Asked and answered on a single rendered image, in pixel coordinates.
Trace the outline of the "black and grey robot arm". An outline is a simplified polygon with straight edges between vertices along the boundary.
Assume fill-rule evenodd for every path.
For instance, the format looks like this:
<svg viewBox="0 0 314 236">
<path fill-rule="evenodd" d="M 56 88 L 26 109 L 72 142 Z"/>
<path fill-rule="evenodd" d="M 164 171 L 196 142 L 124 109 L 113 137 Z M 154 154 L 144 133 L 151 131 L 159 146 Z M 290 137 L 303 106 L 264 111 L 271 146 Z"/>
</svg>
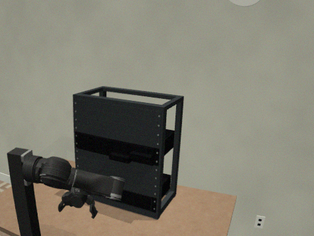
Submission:
<svg viewBox="0 0 314 236">
<path fill-rule="evenodd" d="M 76 171 L 76 168 L 71 167 L 70 163 L 63 158 L 33 156 L 32 150 L 21 155 L 21 162 L 23 163 L 24 186 L 29 186 L 31 183 L 42 183 L 49 187 L 68 191 L 74 187 L 76 188 L 75 192 L 81 192 L 84 195 L 92 194 L 114 200 L 120 200 L 122 197 L 125 179 L 80 169 Z"/>
</svg>

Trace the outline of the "black storage rack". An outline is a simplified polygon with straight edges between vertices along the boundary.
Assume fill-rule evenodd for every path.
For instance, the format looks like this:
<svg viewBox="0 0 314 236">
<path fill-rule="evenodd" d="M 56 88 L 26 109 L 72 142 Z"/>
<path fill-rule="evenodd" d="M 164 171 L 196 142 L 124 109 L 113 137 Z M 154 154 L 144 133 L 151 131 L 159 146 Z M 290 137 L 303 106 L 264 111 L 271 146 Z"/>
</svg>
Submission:
<svg viewBox="0 0 314 236">
<path fill-rule="evenodd" d="M 75 167 L 125 179 L 120 200 L 91 194 L 95 201 L 158 220 L 176 196 L 184 96 L 129 90 L 101 86 L 73 94 Z M 107 92 L 170 101 L 136 102 L 108 98 Z M 174 105 L 173 131 L 166 129 L 166 116 Z M 171 176 L 163 170 L 172 148 Z"/>
</svg>

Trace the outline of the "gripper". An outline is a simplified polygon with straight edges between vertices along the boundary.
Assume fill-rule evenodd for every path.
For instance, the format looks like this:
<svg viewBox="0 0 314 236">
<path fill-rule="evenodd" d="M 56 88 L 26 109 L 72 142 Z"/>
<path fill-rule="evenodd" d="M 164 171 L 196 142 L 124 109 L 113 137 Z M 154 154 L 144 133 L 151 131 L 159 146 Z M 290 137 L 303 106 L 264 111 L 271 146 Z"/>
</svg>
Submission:
<svg viewBox="0 0 314 236">
<path fill-rule="evenodd" d="M 62 201 L 58 205 L 59 212 L 64 209 L 65 206 L 74 206 L 75 208 L 81 208 L 84 203 L 90 205 L 90 213 L 92 214 L 92 219 L 95 218 L 98 211 L 95 208 L 95 201 L 90 195 L 83 195 L 81 192 L 75 192 L 74 187 L 71 188 L 71 191 L 66 192 L 62 196 Z"/>
</svg>

